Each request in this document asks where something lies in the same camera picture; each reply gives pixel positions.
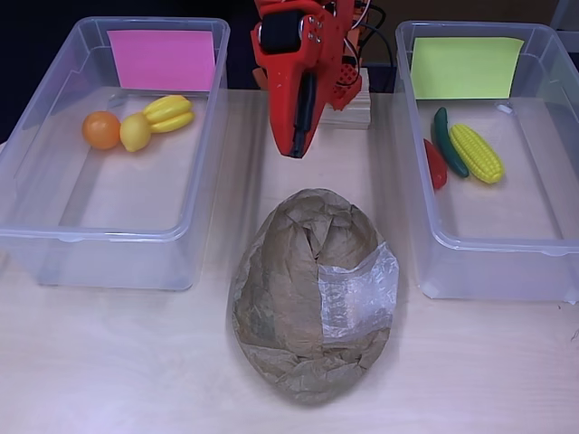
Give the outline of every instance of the green cucumber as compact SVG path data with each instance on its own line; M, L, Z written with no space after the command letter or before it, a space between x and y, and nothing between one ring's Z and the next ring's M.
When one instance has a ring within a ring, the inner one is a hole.
M461 178L469 176L469 168L464 164L459 153L452 145L449 136L449 120L446 108L441 107L434 115L434 134L436 135L436 146L440 149L444 161L456 175Z

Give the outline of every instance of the toy fruit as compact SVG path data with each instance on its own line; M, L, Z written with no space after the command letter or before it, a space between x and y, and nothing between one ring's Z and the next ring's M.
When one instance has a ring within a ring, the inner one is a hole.
M130 115L120 124L120 141L129 152L136 152L148 145L151 127L141 112Z
M84 139L97 149L111 149L119 142L120 122L108 111L90 113L82 122Z
M169 95L153 101L143 110L153 133L168 133L190 123L195 114L193 104L181 95Z

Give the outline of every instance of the dark background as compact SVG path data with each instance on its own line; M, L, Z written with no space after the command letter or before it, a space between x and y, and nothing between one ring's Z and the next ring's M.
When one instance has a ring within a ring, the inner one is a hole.
M20 6L0 18L3 108L0 110L0 143L4 143L28 100L50 66L74 24L87 16L212 16L232 27L228 70L230 87L255 86L255 67L249 31L259 16L253 0L201 2L199 0L77 0L53 1L46 14L32 14L33 4Z
M405 20L519 21L549 24L557 0L373 0L387 13L383 30L395 49L394 30ZM227 58L228 84L234 89L255 88L255 67L249 32L259 16L253 0L63 0L43 5L11 2L20 11L3 14L0 21L3 109L0 111L0 143L8 138L36 86L74 24L95 15L117 16L212 16L232 28ZM374 38L364 51L364 61L386 62L382 42ZM376 89L385 73L370 71Z

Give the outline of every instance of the table surface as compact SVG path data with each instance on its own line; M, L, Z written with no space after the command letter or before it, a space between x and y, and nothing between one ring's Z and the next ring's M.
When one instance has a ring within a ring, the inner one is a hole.
M228 310L235 264L267 212L298 187L332 188L383 216L396 255L408 253L394 159L377 169L389 176L383 203L368 176L377 137L388 148L390 97L373 97L370 131L321 128L303 162L277 155L263 93L229 99L195 288L43 288L0 258L3 434L579 432L579 306L430 300L408 264L391 339L352 391L312 409L267 385Z

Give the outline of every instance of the clear plastic bin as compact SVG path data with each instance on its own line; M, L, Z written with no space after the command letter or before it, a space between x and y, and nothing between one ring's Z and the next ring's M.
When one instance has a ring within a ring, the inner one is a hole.
M449 36L525 42L510 99L415 100L415 38ZM404 23L396 41L394 136L422 291L579 300L579 74L556 32L537 24ZM466 123L497 150L506 167L500 184L449 173L433 191L422 140L442 106L451 125Z
M107 31L127 29L211 32L216 62L211 91L186 94L194 124L134 155L91 149L81 135L92 111L123 119L164 95L119 86ZM41 284L192 286L223 149L229 32L215 19L77 23L0 154L0 248Z

